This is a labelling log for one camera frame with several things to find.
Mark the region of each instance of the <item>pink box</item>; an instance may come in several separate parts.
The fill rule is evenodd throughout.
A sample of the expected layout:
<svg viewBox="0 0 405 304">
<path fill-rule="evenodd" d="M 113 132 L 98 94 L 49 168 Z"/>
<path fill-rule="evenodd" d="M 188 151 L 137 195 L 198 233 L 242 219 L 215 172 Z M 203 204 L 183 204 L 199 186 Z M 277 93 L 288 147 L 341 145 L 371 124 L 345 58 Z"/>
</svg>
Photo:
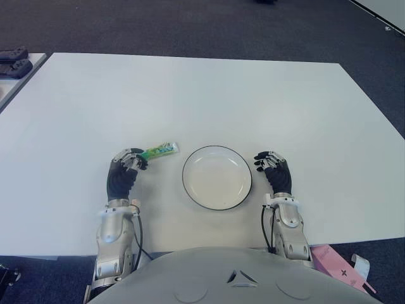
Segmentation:
<svg viewBox="0 0 405 304">
<path fill-rule="evenodd" d="M 331 246 L 322 245 L 311 248 L 316 269 L 328 276 L 334 277 L 365 293 L 366 284 L 374 293 L 377 293 L 364 278 L 347 263 Z"/>
</svg>

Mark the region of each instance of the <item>white paper tag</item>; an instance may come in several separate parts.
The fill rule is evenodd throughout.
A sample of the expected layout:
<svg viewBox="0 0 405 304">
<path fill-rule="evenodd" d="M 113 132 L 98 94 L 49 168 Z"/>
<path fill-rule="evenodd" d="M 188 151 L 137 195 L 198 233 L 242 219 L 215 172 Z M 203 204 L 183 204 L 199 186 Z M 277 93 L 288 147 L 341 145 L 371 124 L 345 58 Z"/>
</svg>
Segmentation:
<svg viewBox="0 0 405 304">
<path fill-rule="evenodd" d="M 352 262 L 354 262 L 354 269 L 356 269 L 356 271 L 359 273 L 359 275 L 361 275 L 362 277 L 364 277 L 364 279 L 367 281 L 367 277 L 368 277 L 368 272 L 370 271 L 370 263 L 368 260 L 366 260 L 365 258 L 362 258 L 359 255 L 353 254 L 352 255 Z"/>
</svg>

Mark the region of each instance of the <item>green toothpaste tube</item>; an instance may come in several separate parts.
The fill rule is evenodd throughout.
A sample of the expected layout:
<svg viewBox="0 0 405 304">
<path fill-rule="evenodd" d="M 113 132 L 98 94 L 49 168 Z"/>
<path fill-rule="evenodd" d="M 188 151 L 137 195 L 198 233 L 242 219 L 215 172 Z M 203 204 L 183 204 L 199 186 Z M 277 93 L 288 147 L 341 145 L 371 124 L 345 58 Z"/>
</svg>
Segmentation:
<svg viewBox="0 0 405 304">
<path fill-rule="evenodd" d="M 150 160 L 151 158 L 165 156 L 176 152 L 178 152 L 178 146 L 175 142 L 165 142 L 160 146 L 146 149 L 146 151 L 140 155 L 146 160 Z"/>
</svg>

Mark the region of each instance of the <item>robotic hand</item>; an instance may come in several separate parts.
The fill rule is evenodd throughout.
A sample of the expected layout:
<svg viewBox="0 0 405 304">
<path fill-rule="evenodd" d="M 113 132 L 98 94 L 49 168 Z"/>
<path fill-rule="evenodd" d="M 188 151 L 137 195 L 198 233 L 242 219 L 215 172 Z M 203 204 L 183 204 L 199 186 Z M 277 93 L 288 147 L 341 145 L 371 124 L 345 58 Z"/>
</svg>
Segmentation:
<svg viewBox="0 0 405 304">
<path fill-rule="evenodd" d="M 287 161 L 276 152 L 260 152 L 254 157 L 257 171 L 266 174 L 268 182 L 273 186 L 274 194 L 284 193 L 291 196 L 291 174 Z"/>
<path fill-rule="evenodd" d="M 311 251 L 304 235 L 304 221 L 298 212 L 299 202 L 292 196 L 292 179 L 287 161 L 273 151 L 260 152 L 254 157 L 258 172 L 266 174 L 273 187 L 273 196 L 265 194 L 262 210 L 262 230 L 268 251 L 290 260 L 300 260 L 314 268 Z M 271 217 L 271 244 L 268 243 L 263 224 L 265 209 L 273 209 Z"/>
<path fill-rule="evenodd" d="M 127 200 L 129 191 L 138 175 L 138 170 L 146 170 L 147 161 L 141 157 L 144 150 L 131 148 L 119 152 L 111 161 L 107 177 L 108 201 Z"/>
<path fill-rule="evenodd" d="M 139 170 L 147 168 L 147 161 L 140 155 L 143 151 L 137 148 L 124 149 L 113 158 L 109 166 L 108 204 L 102 212 L 101 225 L 97 231 L 96 267 L 93 282 L 87 287 L 84 303 L 121 281 L 139 265 L 142 233 L 137 259 L 133 265 L 132 243 L 136 235 L 132 218 L 138 218 L 141 230 L 142 224 L 139 208 L 130 204 L 128 196 Z"/>
</svg>

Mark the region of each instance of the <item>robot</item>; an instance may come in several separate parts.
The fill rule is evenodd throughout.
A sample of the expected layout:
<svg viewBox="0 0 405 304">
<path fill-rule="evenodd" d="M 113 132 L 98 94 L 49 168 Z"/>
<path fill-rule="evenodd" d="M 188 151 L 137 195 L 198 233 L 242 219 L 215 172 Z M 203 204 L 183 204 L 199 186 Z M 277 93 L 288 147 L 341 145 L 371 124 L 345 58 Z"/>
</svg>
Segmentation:
<svg viewBox="0 0 405 304">
<path fill-rule="evenodd" d="M 314 269 L 287 161 L 273 151 L 254 157 L 257 170 L 273 188 L 272 195 L 264 195 L 261 211 L 267 252 L 194 248 L 141 266 L 141 257 L 150 255 L 142 249 L 140 210 L 128 196 L 139 171 L 147 168 L 142 152 L 124 149 L 111 161 L 108 204 L 97 231 L 98 255 L 84 303 L 381 303 Z M 265 212 L 271 212 L 270 242 L 263 224 Z M 139 225 L 139 238 L 133 219 Z"/>
</svg>

